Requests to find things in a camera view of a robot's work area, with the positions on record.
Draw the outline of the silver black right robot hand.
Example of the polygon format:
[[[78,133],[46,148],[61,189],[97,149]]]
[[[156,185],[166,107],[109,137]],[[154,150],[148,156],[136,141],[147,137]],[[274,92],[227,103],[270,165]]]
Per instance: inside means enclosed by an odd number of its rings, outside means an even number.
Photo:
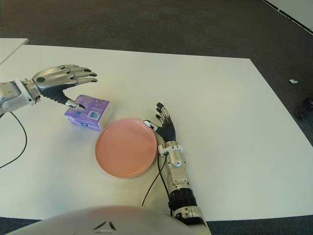
[[[144,120],[144,124],[162,137],[165,143],[177,141],[176,130],[167,109],[160,102],[157,103],[156,106],[156,111],[158,112],[156,118],[160,121],[161,126],[158,126],[149,120]]]

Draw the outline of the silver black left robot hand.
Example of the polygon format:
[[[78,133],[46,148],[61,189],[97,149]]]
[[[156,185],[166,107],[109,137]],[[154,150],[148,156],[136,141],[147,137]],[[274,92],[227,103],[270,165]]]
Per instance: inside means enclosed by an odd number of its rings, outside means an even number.
[[[64,90],[85,83],[97,82],[97,74],[92,70],[78,65],[61,65],[35,74],[32,81],[40,94],[60,104],[79,110],[85,110],[84,105],[68,98]]]

